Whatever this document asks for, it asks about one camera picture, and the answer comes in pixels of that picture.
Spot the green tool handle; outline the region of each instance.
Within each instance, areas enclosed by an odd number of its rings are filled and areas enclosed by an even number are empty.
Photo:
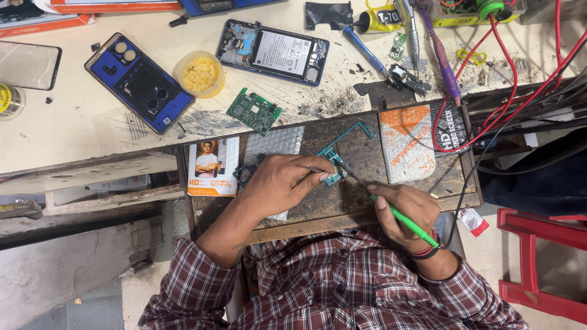
[[[375,199],[377,199],[377,196],[371,195],[371,199],[375,200]],[[389,204],[389,208],[392,211],[393,216],[396,219],[401,221],[404,225],[406,225],[406,227],[408,227],[411,231],[413,231],[414,234],[418,235],[418,237],[420,237],[421,239],[426,241],[426,243],[432,245],[433,248],[438,247],[438,243],[436,241],[434,241],[424,230],[422,230],[422,228],[420,228],[420,226],[418,226],[416,223],[414,223],[414,221],[412,221],[411,219],[409,219],[408,217],[406,217],[405,215],[400,213],[400,211],[398,211],[395,208],[395,206],[393,206],[391,203],[388,203],[388,204]]]

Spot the screen packaging box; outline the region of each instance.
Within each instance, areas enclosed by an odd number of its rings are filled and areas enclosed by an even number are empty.
[[[239,138],[190,145],[187,193],[191,196],[236,196],[232,175],[238,167]]]
[[[49,5],[62,14],[181,10],[177,0],[50,0]]]
[[[94,14],[63,15],[45,12],[39,8],[30,8],[31,10],[29,11],[18,13],[7,13],[9,9],[14,9],[10,7],[13,6],[0,9],[0,14],[2,14],[0,16],[0,38],[65,29],[96,22],[96,16]]]

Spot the wrist band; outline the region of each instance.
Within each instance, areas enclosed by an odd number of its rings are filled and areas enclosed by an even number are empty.
[[[438,236],[436,230],[432,229],[431,236],[434,241],[440,244],[440,237]],[[412,257],[412,259],[425,260],[431,258],[434,254],[436,254],[436,252],[438,252],[438,248],[433,248],[432,246],[428,245],[428,247],[418,252],[408,251],[408,254],[410,255],[410,257]]]

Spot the purple toothbrush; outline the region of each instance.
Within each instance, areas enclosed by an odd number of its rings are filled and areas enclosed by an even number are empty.
[[[448,94],[453,97],[454,104],[456,106],[461,106],[461,92],[458,89],[453,70],[450,68],[450,65],[448,65],[444,46],[436,35],[436,32],[432,27],[432,22],[430,22],[430,17],[428,16],[428,0],[416,0],[416,2],[418,3],[418,10],[420,10],[420,13],[424,16],[424,20],[426,21],[428,33],[430,34],[430,39],[432,39],[432,44],[434,45],[434,52],[436,53],[438,64],[440,64],[440,72],[442,72],[444,85],[446,89],[448,89]]]

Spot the white desk surface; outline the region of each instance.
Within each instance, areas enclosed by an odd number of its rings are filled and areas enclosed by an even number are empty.
[[[364,1],[353,1],[355,19],[365,9]],[[0,122],[0,173],[249,132],[246,125],[225,114],[243,87],[248,87],[250,92],[257,92],[283,108],[274,127],[302,124],[371,109],[368,96],[359,96],[353,85],[381,81],[382,76],[377,73],[373,76],[358,72],[352,74],[349,71],[356,71],[356,63],[359,63],[365,70],[375,72],[341,31],[331,31],[326,24],[318,25],[316,31],[304,30],[304,1],[288,0],[203,16],[190,19],[186,25],[169,28],[168,22],[178,16],[178,12],[102,14],[91,25],[2,39],[59,46],[63,49],[63,56],[55,88],[51,91],[26,89],[26,108],[21,115],[8,122]],[[426,99],[439,99],[443,95],[437,87],[436,78],[440,77],[439,72],[434,74],[439,71],[436,70],[436,57],[420,14],[416,14],[416,17],[421,57],[430,61],[428,72],[421,75],[433,87]],[[189,52],[206,50],[215,53],[222,28],[230,18],[245,22],[260,21],[265,26],[329,40],[330,51],[320,86],[309,87],[226,67],[226,85],[222,92],[211,99],[197,99],[193,107],[179,120],[185,132],[176,124],[165,135],[159,136],[145,125],[137,128],[137,123],[141,123],[138,117],[126,109],[83,67],[92,55],[91,44],[103,43],[113,33],[121,32],[155,63],[171,73],[176,63]],[[581,21],[563,22],[564,55],[579,39],[585,25],[587,24]],[[456,58],[455,51],[461,48],[461,44],[469,49],[473,47],[488,28],[489,26],[467,26],[441,28],[436,31],[444,43],[451,64],[456,67],[461,60]],[[498,29],[510,54],[516,60],[519,83],[544,81],[556,66],[553,26],[524,26],[512,22],[501,25]],[[395,33],[377,33],[360,35],[360,38],[389,66],[395,62],[388,57],[394,36]],[[489,37],[479,50],[486,52],[488,60],[495,65],[469,65],[459,79],[463,90],[474,93],[511,86],[511,71],[500,65],[505,59],[495,39]],[[578,74],[586,64],[587,56],[583,50],[564,76]],[[53,102],[46,104],[46,97],[53,99]],[[340,100],[345,105],[336,107],[335,104]],[[323,108],[320,113],[317,112],[319,107]]]

